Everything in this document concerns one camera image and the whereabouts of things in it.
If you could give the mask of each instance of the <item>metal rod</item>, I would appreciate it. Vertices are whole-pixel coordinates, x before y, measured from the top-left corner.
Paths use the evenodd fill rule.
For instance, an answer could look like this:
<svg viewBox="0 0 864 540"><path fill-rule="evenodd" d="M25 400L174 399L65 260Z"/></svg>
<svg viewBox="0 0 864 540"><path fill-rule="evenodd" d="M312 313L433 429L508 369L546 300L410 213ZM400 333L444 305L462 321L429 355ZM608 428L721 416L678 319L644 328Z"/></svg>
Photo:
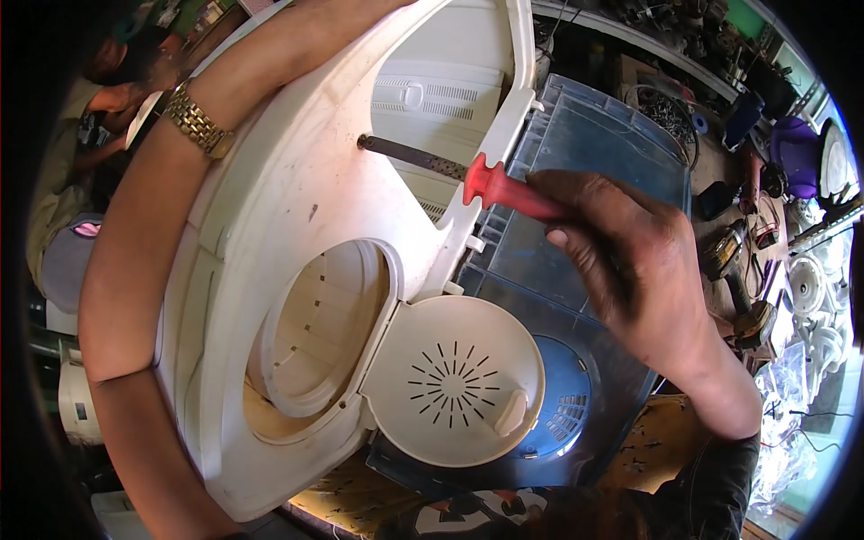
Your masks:
<svg viewBox="0 0 864 540"><path fill-rule="evenodd" d="M449 159L438 157L435 154L405 146L404 144L388 141L380 137L361 135L357 139L357 148L367 149L376 154L398 159L400 162L410 163L420 168L434 171L439 175L447 176L458 181L465 181L468 168Z"/></svg>

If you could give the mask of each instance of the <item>lid handle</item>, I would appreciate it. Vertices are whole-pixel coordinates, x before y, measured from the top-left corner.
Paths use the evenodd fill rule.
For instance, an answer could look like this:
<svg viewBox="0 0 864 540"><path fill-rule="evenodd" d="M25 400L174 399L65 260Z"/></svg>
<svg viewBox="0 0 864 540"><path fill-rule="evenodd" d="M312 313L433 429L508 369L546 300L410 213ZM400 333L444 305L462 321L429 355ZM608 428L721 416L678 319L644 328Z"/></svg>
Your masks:
<svg viewBox="0 0 864 540"><path fill-rule="evenodd" d="M504 413L495 423L495 433L506 437L519 427L528 410L528 394L521 388L514 390L510 395L510 401L504 407Z"/></svg>

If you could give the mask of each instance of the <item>grey cloth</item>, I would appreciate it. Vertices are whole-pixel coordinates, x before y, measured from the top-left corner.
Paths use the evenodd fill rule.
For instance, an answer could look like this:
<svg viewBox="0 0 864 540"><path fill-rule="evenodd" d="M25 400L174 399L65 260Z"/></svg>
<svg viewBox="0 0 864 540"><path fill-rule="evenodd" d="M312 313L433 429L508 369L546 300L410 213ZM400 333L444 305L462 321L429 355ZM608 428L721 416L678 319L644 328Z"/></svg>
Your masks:
<svg viewBox="0 0 864 540"><path fill-rule="evenodd" d="M101 225L101 213L80 213L60 229L42 255L42 288L45 297L66 314L78 313L78 300L84 272L96 237L87 237L74 228L93 223Z"/></svg>

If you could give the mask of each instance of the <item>white plastic hinge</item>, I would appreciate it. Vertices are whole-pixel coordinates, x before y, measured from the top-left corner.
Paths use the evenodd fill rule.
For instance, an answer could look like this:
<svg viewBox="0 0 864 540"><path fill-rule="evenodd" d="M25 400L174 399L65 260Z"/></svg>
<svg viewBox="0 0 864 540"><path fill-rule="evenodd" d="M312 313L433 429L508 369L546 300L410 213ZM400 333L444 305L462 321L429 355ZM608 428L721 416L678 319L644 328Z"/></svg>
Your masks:
<svg viewBox="0 0 864 540"><path fill-rule="evenodd" d="M378 423L375 422L375 415L372 414L369 402L365 399L363 400L363 407L360 408L360 425L366 429L378 429Z"/></svg>
<svg viewBox="0 0 864 540"><path fill-rule="evenodd" d="M477 238L476 236L469 236L468 238L465 238L465 247L467 247L469 250L482 253L483 249L486 247L486 242Z"/></svg>
<svg viewBox="0 0 864 540"><path fill-rule="evenodd" d="M465 288L453 282L444 283L444 293L453 296L462 296L465 294Z"/></svg>

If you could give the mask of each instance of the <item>red screwdriver handle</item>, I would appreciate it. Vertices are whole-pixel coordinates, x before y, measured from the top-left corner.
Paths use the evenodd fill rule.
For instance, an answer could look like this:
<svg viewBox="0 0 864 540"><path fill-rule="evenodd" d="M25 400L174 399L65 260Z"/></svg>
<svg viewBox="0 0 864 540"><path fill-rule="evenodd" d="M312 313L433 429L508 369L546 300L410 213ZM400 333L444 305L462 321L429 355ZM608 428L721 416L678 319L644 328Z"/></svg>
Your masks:
<svg viewBox="0 0 864 540"><path fill-rule="evenodd" d="M504 163L498 162L495 167L488 168L483 152L474 158L468 168L463 189L462 204L465 206L471 204L474 197L480 197L484 210L493 204L500 204L541 223L564 221L572 218L574 212L573 208L543 197L528 184L507 176Z"/></svg>

